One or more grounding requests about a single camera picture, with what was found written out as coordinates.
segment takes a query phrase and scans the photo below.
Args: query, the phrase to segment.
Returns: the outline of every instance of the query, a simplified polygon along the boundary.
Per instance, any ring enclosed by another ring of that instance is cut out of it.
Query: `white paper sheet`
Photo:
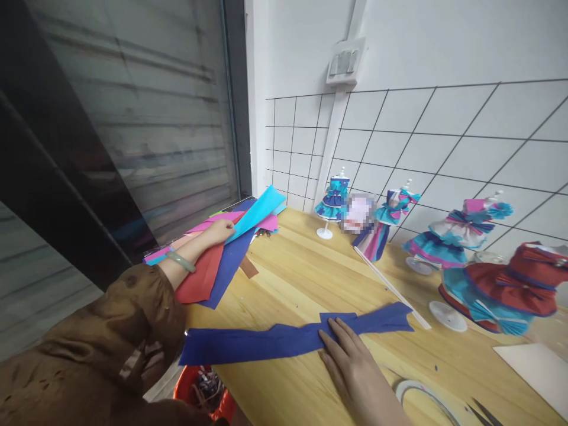
[[[493,349],[568,421],[568,364],[541,343]]]

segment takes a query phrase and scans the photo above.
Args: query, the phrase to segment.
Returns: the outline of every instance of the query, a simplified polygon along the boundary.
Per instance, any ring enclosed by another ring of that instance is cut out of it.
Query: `brown jacket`
[[[142,398],[174,361],[185,319],[159,267],[129,268],[38,346],[0,363],[0,425],[211,424],[181,401]]]

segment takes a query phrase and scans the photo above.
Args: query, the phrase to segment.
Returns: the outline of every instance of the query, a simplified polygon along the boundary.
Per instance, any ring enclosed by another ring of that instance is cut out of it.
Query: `scissors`
[[[485,414],[487,416],[487,418],[490,420],[490,421],[485,420],[485,417],[483,417],[480,413],[478,413],[477,410],[474,409],[474,407],[467,404],[469,409],[471,411],[473,411],[473,413],[479,419],[479,421],[483,424],[483,426],[503,426],[503,423],[501,423],[499,420],[497,420],[495,418],[495,416],[493,414],[491,414],[489,412],[489,410],[487,408],[485,408],[477,399],[472,398],[472,400],[475,401],[477,406],[481,409],[481,411],[483,411],[483,414]]]

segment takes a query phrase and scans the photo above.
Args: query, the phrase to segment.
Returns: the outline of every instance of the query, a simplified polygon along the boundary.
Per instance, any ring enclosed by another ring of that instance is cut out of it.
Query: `jade bangle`
[[[191,262],[188,262],[187,260],[185,260],[183,257],[181,257],[179,254],[177,254],[175,251],[168,251],[166,253],[166,257],[168,259],[172,259],[177,264],[183,266],[185,269],[187,269],[191,273],[195,272],[195,265],[193,265]]]

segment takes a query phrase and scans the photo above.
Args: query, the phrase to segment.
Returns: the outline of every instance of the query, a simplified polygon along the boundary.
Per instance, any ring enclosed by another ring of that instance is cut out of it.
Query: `teal dress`
[[[347,196],[347,185],[349,179],[332,177],[330,185],[327,188],[327,195],[319,203],[315,212],[325,220],[339,222],[341,220],[342,211],[345,210],[345,197]]]

